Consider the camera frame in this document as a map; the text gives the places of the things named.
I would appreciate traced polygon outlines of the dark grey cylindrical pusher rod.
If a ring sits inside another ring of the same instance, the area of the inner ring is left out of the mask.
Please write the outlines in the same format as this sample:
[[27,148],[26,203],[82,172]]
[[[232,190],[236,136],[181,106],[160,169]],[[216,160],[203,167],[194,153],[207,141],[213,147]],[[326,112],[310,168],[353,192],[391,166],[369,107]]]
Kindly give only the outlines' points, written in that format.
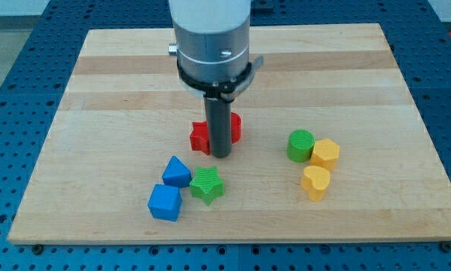
[[204,106],[211,155],[225,158],[232,150],[230,104],[218,99],[205,98]]

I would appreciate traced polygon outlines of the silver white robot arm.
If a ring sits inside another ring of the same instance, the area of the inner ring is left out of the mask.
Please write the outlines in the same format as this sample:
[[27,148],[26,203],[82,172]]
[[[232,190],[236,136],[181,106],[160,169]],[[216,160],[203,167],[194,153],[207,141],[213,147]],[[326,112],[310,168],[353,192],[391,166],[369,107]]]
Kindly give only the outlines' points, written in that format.
[[230,103],[254,77],[249,0],[169,0],[180,79],[204,98],[211,155],[232,148]]

